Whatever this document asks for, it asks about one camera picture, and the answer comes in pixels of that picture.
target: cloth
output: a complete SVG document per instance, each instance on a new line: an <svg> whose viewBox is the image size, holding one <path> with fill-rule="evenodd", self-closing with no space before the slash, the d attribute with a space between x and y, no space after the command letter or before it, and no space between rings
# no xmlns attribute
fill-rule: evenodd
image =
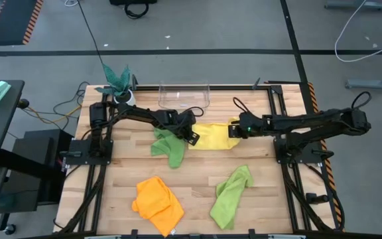
<svg viewBox="0 0 382 239"><path fill-rule="evenodd" d="M184 216L178 199L157 176L137 184L137 199L132 202L132 210L149 219L164 237Z"/></svg>
<svg viewBox="0 0 382 239"><path fill-rule="evenodd" d="M233 229L239 198L245 187L253 186L253 177L247 165L238 167L231 177L216 186L216 202L210 216L221 229Z"/></svg>
<svg viewBox="0 0 382 239"><path fill-rule="evenodd" d="M157 140L151 145L151 155L167 155L169 167L175 169L180 166L185 153L185 141L178 139L167 129L154 128Z"/></svg>
<svg viewBox="0 0 382 239"><path fill-rule="evenodd" d="M200 138L197 143L189 145L188 149L196 150L222 150L232 149L239 143L238 138L229 138L228 125L229 123L196 123L192 125L192 131L197 133Z"/></svg>

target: clear plastic container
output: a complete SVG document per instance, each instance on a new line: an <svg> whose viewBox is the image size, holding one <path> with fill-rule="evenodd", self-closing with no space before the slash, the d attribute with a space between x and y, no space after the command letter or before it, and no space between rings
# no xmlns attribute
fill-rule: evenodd
<svg viewBox="0 0 382 239"><path fill-rule="evenodd" d="M160 83L159 106L164 109L181 112L194 106L204 109L209 105L210 86L208 82L190 85Z"/></svg>

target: concrete floor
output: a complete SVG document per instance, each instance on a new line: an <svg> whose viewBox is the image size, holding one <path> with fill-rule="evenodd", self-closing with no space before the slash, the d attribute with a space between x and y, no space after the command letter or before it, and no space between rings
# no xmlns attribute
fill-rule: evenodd
<svg viewBox="0 0 382 239"><path fill-rule="evenodd" d="M334 42L352 11L324 9L324 1L288 0L300 49L334 49ZM281 4L277 0L159 0L148 15L128 19L120 7L108 1L83 0L91 30L102 50L164 50L213 48L291 49ZM363 11L349 25L340 49L382 48L382 11ZM2 51L94 50L94 44L78 6L65 7L61 0L45 1L31 42L26 46L0 46ZM103 61L121 72L126 64L140 84L161 80L211 84L300 81L291 54L194 54L113 55ZM362 90L346 90L348 78L382 78L382 56L356 63L343 63L335 56L302 56L309 82L314 84L321 109L344 108ZM103 84L105 78L97 56L7 56L0 57L0 80L26 82L23 97L31 106L48 112L58 102L69 100L78 84ZM346 231L382 234L382 91L371 90L372 101L363 108L372 130L361 137L339 136L327 140L335 152L332 167L338 194L346 212ZM68 112L75 103L60 108ZM22 137L25 131L50 129L24 112L15 113L9 131ZM71 122L66 131L74 134ZM8 135L4 148L11 149ZM13 214L10 223L17 233L0 238L50 234L57 206L42 206L37 212Z"/></svg>

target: wooden table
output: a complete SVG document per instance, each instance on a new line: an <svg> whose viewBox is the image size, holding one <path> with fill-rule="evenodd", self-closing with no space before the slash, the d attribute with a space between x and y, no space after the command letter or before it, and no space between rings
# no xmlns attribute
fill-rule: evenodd
<svg viewBox="0 0 382 239"><path fill-rule="evenodd" d="M101 101L101 94L94 88L86 89L76 138L89 130L89 106ZM283 96L290 116L305 114L300 88L285 84ZM141 108L159 109L155 91L135 92L137 105ZM241 110L233 102L238 97L256 115L271 114L267 94L261 91L232 90L211 91L210 105L199 123L227 122L237 117ZM276 162L272 137L254 137L241 142L231 150L186 150L178 169L170 169L166 156L151 157L150 146L155 142L153 127L147 123L123 120L113 128L113 159L105 175L103 200L97 234L159 234L148 221L131 209L136 197L135 185L152 176L159 176L179 199L185 215L176 226L177 234L246 234L249 228L256 233L291 233L290 216L285 195L281 166ZM216 201L215 187L228 179L240 165L248 165L254 178L254 186L245 189L233 230L221 230L212 220L209 211ZM326 194L324 182L318 175L300 167L304 192ZM76 212L84 197L88 166L82 165L64 184L56 221L64 226ZM298 224L303 228L301 210L297 200ZM86 230L90 229L93 206L88 210ZM314 205L314 210L330 227L334 227L332 211L328 203Z"/></svg>

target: floor mat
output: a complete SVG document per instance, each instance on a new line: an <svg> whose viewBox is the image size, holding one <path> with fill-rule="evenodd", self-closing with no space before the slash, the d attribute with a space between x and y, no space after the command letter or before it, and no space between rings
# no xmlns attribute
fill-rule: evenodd
<svg viewBox="0 0 382 239"><path fill-rule="evenodd" d="M42 0L4 0L0 8L0 46L29 43Z"/></svg>

